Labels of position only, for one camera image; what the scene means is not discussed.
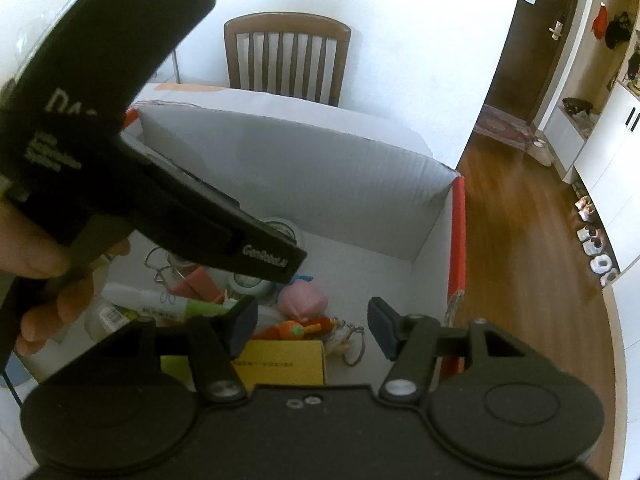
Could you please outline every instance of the pink plush toy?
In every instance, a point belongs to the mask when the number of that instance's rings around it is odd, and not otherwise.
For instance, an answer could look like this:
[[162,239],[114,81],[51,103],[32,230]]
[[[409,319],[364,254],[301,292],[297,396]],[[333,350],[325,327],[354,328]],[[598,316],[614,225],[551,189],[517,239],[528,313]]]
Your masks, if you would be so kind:
[[305,323],[322,314],[328,301],[313,283],[296,280],[280,292],[277,309],[298,323]]

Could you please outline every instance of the plastic bottle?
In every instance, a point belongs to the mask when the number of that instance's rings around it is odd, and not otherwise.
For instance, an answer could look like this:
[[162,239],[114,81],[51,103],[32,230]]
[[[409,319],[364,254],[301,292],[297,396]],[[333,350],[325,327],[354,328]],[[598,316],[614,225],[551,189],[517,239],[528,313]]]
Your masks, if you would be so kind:
[[167,291],[140,290],[119,283],[107,283],[102,290],[102,297],[111,304],[130,308],[143,316],[178,322],[198,314],[220,316],[228,311],[228,307],[223,304],[188,300],[169,294]]

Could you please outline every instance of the door handle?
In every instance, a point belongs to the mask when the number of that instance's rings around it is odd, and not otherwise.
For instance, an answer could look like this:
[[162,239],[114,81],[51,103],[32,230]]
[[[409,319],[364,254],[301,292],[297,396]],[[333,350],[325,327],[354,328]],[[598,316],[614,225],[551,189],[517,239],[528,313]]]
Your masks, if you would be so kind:
[[551,32],[551,37],[558,41],[562,37],[562,28],[564,27],[564,23],[556,22],[556,28],[549,27],[549,32]]
[[629,118],[626,120],[625,126],[629,126],[629,123],[631,122],[631,118],[634,116],[635,113],[636,113],[636,107],[634,106],[634,109],[631,110],[631,113],[629,114]]

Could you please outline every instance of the cabinet handle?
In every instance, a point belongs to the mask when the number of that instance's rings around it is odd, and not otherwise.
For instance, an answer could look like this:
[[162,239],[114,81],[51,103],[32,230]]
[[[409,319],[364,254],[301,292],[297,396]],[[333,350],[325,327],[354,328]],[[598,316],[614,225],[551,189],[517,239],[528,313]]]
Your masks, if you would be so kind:
[[634,107],[634,109],[631,110],[631,113],[629,114],[629,118],[626,120],[625,126],[629,126],[629,123],[631,122],[631,117],[633,117],[635,113],[636,113],[636,107]]

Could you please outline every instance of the red bag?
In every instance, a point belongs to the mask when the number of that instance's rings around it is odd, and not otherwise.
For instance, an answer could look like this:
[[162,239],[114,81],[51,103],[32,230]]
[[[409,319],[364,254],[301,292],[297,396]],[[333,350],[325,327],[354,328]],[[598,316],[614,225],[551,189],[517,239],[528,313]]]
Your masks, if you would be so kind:
[[593,31],[593,35],[596,37],[596,40],[604,38],[604,35],[607,32],[607,7],[604,5],[600,6],[600,12],[598,13],[597,18],[593,20],[591,30]]

